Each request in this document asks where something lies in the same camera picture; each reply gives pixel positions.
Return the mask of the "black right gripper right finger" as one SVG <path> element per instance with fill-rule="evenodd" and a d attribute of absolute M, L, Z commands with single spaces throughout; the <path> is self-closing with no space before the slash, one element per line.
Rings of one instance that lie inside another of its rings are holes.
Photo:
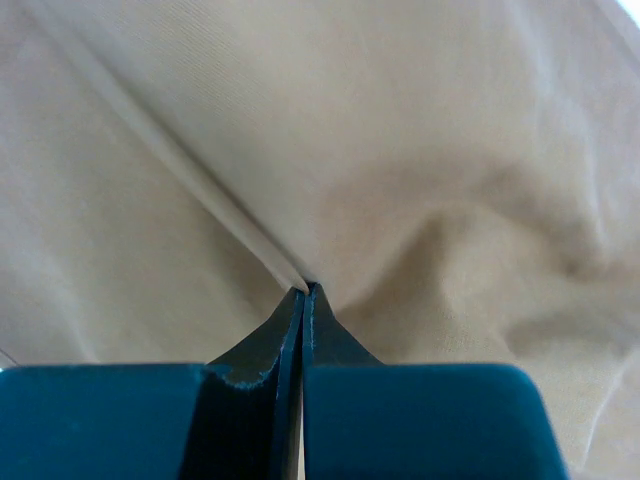
<path fill-rule="evenodd" d="M 506 364 L 387 365 L 312 285 L 302 321 L 310 479 L 564 479 L 532 380 Z"/>

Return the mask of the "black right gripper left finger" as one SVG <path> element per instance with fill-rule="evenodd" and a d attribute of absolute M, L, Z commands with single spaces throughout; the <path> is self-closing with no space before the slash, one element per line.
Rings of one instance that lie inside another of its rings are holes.
<path fill-rule="evenodd" d="M 209 363 L 14 367 L 1 374 L 5 479 L 280 479 L 304 297 Z"/>

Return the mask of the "brown trousers with striped trim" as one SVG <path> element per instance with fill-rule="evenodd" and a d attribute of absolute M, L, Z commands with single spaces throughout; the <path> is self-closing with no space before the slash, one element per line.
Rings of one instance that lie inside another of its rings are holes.
<path fill-rule="evenodd" d="M 389 363 L 508 362 L 639 475 L 620 1 L 5 1 L 1 361 L 204 362 L 315 281 Z"/>

